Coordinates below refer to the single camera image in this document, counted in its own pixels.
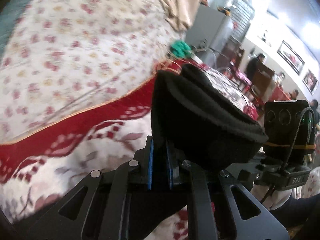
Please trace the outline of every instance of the dark jacket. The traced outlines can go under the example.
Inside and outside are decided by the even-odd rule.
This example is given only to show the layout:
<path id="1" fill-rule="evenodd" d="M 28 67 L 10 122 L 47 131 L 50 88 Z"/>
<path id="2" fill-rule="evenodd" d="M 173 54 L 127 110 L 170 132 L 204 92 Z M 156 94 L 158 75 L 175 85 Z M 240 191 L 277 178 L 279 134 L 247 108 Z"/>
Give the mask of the dark jacket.
<path id="1" fill-rule="evenodd" d="M 245 74 L 251 82 L 255 72 L 257 71 L 258 62 L 259 62 L 258 57 L 253 58 L 252 60 L 249 61 L 247 65 L 247 69 L 245 70 Z"/>
<path id="2" fill-rule="evenodd" d="M 297 96 L 293 96 L 291 93 L 289 93 L 289 95 L 291 100 L 297 100 Z"/>
<path id="3" fill-rule="evenodd" d="M 317 109 L 315 107 L 311 107 L 313 110 L 313 113 L 315 114 L 315 124 L 320 122 L 320 114 L 318 113 Z"/>

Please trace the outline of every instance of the white wall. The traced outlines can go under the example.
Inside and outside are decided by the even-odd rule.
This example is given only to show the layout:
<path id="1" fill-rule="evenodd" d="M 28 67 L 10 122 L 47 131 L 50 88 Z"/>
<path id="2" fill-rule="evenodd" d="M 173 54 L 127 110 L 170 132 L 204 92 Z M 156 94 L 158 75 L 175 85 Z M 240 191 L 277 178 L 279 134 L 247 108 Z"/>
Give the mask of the white wall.
<path id="1" fill-rule="evenodd" d="M 269 32 L 269 41 L 271 42 L 271 47 L 258 37 L 258 35 L 262 35 L 265 30 L 268 30 Z M 298 75 L 277 53 L 277 50 L 279 49 L 283 40 L 286 41 L 305 62 L 300 75 Z M 298 89 L 298 99 L 311 100 L 315 98 L 320 101 L 320 86 L 318 86 L 312 95 L 302 81 L 309 69 L 315 75 L 317 80 L 320 81 L 319 63 L 312 56 L 304 43 L 277 18 L 269 14 L 255 17 L 252 21 L 252 25 L 246 35 L 246 38 L 243 41 L 242 47 L 245 50 L 245 54 L 240 65 L 241 71 L 244 71 L 246 68 L 249 51 L 255 47 L 255 54 L 263 52 L 267 55 L 267 60 L 265 62 L 267 67 L 273 69 L 276 73 L 281 71 L 285 73 L 286 78 L 283 82 L 285 91 L 291 92 L 294 89 Z"/>

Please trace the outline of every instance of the man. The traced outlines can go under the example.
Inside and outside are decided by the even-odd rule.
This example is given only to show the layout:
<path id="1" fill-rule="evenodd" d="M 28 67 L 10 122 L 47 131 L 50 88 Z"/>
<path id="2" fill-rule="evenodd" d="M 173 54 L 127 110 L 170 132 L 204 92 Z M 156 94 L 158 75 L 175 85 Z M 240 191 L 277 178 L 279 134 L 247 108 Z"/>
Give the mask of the man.
<path id="1" fill-rule="evenodd" d="M 313 99 L 312 101 L 309 102 L 309 105 L 311 107 L 311 109 L 313 110 L 313 113 L 315 114 L 315 124 L 317 125 L 320 121 L 320 114 L 317 111 L 318 108 L 318 101 L 316 99 Z"/>
<path id="2" fill-rule="evenodd" d="M 295 89 L 291 93 L 289 93 L 289 97 L 291 100 L 297 100 L 298 95 L 299 95 L 299 91 L 297 89 Z"/>
<path id="3" fill-rule="evenodd" d="M 256 70 L 258 69 L 258 63 L 259 62 L 262 63 L 265 58 L 266 58 L 265 55 L 260 53 L 256 58 L 253 58 L 252 60 L 249 61 L 247 65 L 247 69 L 245 70 L 245 74 L 251 82 Z"/>

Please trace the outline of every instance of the floral bedspread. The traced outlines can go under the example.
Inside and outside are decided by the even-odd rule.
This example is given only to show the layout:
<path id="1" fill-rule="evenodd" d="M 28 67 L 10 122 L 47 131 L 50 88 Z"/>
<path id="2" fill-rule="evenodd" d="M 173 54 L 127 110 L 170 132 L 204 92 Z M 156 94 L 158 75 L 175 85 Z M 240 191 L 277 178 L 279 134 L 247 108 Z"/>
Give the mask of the floral bedspread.
<path id="1" fill-rule="evenodd" d="M 295 198 L 308 198 L 320 194 L 320 167 L 313 169 L 305 185 L 297 187 L 293 191 Z"/>
<path id="2" fill-rule="evenodd" d="M 153 84 L 151 78 L 124 97 L 0 145 L 0 206 L 7 218 L 20 220 L 36 212 L 94 169 L 111 171 L 131 160 L 152 134 Z M 146 239 L 183 240 L 187 236 L 185 207 L 162 221 Z"/>
<path id="3" fill-rule="evenodd" d="M 0 141 L 119 97 L 179 38 L 158 0 L 31 0 L 0 62 Z"/>

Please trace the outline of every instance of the metal screw head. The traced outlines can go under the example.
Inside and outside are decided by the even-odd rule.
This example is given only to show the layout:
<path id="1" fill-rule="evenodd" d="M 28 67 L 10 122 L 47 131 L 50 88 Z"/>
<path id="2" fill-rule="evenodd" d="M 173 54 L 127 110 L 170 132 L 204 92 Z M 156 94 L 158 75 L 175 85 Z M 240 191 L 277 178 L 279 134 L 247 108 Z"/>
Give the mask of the metal screw head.
<path id="1" fill-rule="evenodd" d="M 95 171 L 91 171 L 90 176 L 93 178 L 97 178 L 100 176 L 100 174 L 101 174 L 100 171 L 95 170 Z"/>
<path id="2" fill-rule="evenodd" d="M 185 166 L 185 167 L 189 167 L 189 166 L 191 166 L 191 161 L 184 160 L 181 164 L 182 164 L 183 166 Z"/>
<path id="3" fill-rule="evenodd" d="M 129 166 L 131 166 L 131 167 L 136 167 L 136 166 L 138 166 L 138 164 L 139 164 L 139 162 L 136 160 L 129 161 Z"/>
<path id="4" fill-rule="evenodd" d="M 219 172 L 219 175 L 221 177 L 227 178 L 227 177 L 229 177 L 230 174 L 229 174 L 229 172 L 227 172 L 225 170 L 222 170 L 222 171 Z"/>

